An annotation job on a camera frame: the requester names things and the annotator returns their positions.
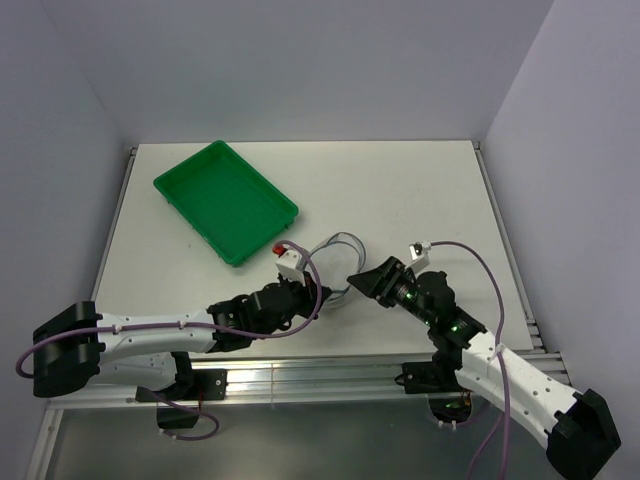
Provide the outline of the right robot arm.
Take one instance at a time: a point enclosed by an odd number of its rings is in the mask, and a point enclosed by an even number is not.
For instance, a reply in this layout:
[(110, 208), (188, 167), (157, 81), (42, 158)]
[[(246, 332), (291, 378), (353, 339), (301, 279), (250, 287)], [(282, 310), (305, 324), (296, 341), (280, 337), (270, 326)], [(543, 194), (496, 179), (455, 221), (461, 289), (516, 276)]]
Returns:
[(431, 360), (405, 362), (396, 378), (408, 394), (464, 390), (482, 396), (526, 429), (566, 479), (594, 478), (621, 446), (606, 400), (556, 381), (497, 343), (456, 304), (443, 272), (415, 275), (395, 257), (348, 282), (381, 306), (399, 306), (427, 328)]

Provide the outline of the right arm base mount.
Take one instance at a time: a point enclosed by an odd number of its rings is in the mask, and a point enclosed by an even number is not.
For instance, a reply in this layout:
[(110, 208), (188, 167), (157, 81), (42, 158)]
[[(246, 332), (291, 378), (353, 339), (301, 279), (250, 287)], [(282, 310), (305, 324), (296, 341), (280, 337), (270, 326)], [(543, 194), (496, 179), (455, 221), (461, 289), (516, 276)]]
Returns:
[(394, 383), (406, 394), (462, 393), (497, 386), (473, 371), (470, 377), (465, 377), (462, 370), (462, 364), (444, 360), (405, 362)]

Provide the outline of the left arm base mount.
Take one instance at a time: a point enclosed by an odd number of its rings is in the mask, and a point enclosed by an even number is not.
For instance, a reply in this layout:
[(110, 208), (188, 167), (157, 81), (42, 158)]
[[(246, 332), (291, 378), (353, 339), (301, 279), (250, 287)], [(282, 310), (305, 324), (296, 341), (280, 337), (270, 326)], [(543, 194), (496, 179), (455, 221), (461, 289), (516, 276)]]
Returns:
[(220, 401), (225, 398), (227, 387), (227, 370), (194, 370), (182, 380), (159, 391), (144, 387), (136, 389), (135, 401), (138, 403), (156, 402), (156, 423), (161, 429), (188, 430), (192, 429), (198, 420), (195, 413), (186, 412), (157, 400), (161, 397), (174, 403), (195, 401), (198, 409), (205, 401)]

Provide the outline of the white mesh laundry bag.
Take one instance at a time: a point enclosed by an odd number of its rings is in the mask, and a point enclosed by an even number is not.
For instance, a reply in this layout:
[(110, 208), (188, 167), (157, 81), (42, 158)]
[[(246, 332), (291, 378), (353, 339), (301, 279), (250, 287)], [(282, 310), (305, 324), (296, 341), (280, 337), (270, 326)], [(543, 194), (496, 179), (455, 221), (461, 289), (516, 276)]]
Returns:
[(339, 308), (350, 300), (347, 278), (361, 273), (367, 261), (364, 242), (355, 234), (338, 231), (322, 240), (309, 252), (320, 274), (322, 285), (331, 290), (326, 308)]

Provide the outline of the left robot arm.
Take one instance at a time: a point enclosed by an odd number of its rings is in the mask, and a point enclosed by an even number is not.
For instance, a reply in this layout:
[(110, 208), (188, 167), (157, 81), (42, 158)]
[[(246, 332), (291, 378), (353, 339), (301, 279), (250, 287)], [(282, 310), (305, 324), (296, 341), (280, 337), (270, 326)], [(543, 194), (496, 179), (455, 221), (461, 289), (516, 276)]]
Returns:
[(228, 353), (258, 339), (294, 333), (292, 321), (310, 322), (330, 288), (280, 277), (261, 290), (183, 315), (119, 316), (78, 302), (33, 333), (29, 379), (38, 398), (75, 393), (90, 383), (121, 383), (183, 399), (195, 386), (192, 353)]

